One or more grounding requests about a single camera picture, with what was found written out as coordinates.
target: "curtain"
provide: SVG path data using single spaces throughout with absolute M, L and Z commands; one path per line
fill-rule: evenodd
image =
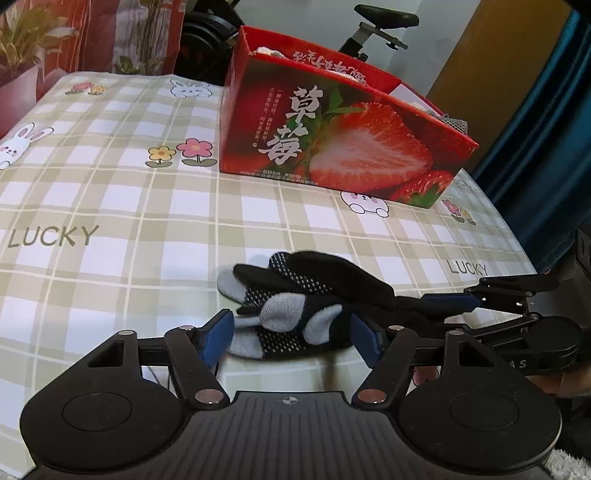
M 591 27 L 578 13 L 472 176 L 538 272 L 591 222 Z

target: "black saddle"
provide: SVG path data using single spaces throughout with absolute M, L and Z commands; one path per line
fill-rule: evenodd
M 382 30 L 416 27 L 418 25 L 418 16 L 407 12 L 373 7 L 372 5 L 356 5 L 355 11 Z

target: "gray fingertip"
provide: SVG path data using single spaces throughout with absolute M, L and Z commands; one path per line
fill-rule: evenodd
M 300 322 L 305 304 L 306 296 L 301 293 L 273 295 L 261 309 L 261 325 L 273 332 L 290 332 Z
M 262 358 L 261 342 L 255 329 L 245 328 L 234 331 L 228 352 L 246 358 Z
M 258 327 L 261 319 L 258 315 L 252 317 L 234 315 L 234 328 Z
M 217 289 L 222 295 L 237 301 L 244 302 L 246 287 L 234 276 L 232 267 L 222 267 L 217 274 Z
M 312 315 L 302 332 L 304 340 L 310 345 L 328 343 L 330 340 L 330 325 L 342 311 L 342 305 L 330 305 Z

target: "tablecloth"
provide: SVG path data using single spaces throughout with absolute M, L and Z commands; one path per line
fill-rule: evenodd
M 217 292 L 219 267 L 316 249 L 415 296 L 535 272 L 464 171 L 430 210 L 219 173 L 221 95 L 174 76 L 71 74 L 0 144 L 0 160 L 14 159 L 0 171 L 0 469 L 33 465 L 18 431 L 26 401 L 114 332 L 159 336 L 234 308 Z M 227 357 L 218 378 L 230 397 L 350 396 L 367 373 L 349 349 L 290 362 Z

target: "red cardboard box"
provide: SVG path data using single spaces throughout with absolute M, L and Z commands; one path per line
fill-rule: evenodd
M 242 27 L 222 100 L 220 168 L 429 208 L 478 145 L 389 95 L 401 83 L 328 48 Z

